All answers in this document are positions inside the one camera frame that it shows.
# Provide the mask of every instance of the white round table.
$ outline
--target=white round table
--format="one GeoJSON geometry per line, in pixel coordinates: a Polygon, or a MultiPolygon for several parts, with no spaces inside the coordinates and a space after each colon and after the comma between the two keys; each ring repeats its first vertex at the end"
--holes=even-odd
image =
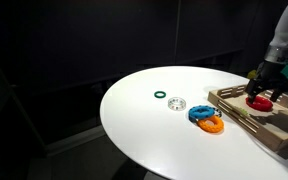
{"type": "Polygon", "coordinates": [[[100,116],[113,143],[130,159],[168,179],[288,180],[288,159],[267,149],[226,115],[219,134],[188,120],[188,110],[210,105],[210,90],[247,84],[248,79],[197,67],[171,66],[131,74],[104,95],[100,116]],[[154,97],[156,91],[166,97],[154,97]],[[171,110],[172,97],[186,101],[171,110]]]}

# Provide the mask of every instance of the dark green ring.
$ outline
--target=dark green ring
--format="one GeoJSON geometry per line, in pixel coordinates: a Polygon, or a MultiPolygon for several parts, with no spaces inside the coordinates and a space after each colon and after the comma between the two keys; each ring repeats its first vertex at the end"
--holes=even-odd
{"type": "Polygon", "coordinates": [[[165,98],[166,93],[165,93],[164,91],[156,91],[156,92],[154,93],[154,96],[155,96],[156,98],[165,98]]]}

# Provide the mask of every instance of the wooden tray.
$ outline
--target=wooden tray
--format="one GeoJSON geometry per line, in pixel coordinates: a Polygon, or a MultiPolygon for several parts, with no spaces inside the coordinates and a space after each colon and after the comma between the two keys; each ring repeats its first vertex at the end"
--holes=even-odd
{"type": "MultiPolygon", "coordinates": [[[[288,95],[282,94],[273,103],[271,112],[260,112],[245,103],[245,88],[246,85],[241,85],[210,91],[208,100],[271,150],[288,147],[288,95]]],[[[259,95],[269,98],[271,94],[265,91],[259,95]]]]}

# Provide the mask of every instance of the orange toy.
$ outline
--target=orange toy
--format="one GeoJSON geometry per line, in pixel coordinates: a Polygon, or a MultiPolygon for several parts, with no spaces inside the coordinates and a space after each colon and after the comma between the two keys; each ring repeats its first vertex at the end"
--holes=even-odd
{"type": "Polygon", "coordinates": [[[224,123],[218,116],[211,116],[209,118],[201,119],[197,121],[197,125],[206,132],[217,133],[224,129],[224,123]],[[214,125],[209,125],[206,121],[211,121],[214,125]]]}

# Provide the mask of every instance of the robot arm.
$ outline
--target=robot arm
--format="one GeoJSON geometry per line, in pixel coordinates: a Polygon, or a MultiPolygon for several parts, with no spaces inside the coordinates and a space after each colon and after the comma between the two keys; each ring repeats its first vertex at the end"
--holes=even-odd
{"type": "Polygon", "coordinates": [[[257,75],[248,83],[245,92],[249,102],[253,103],[257,94],[273,89],[271,101],[288,91],[288,79],[281,71],[288,65],[288,6],[283,12],[275,29],[275,36],[271,41],[265,61],[259,65],[257,75]]]}

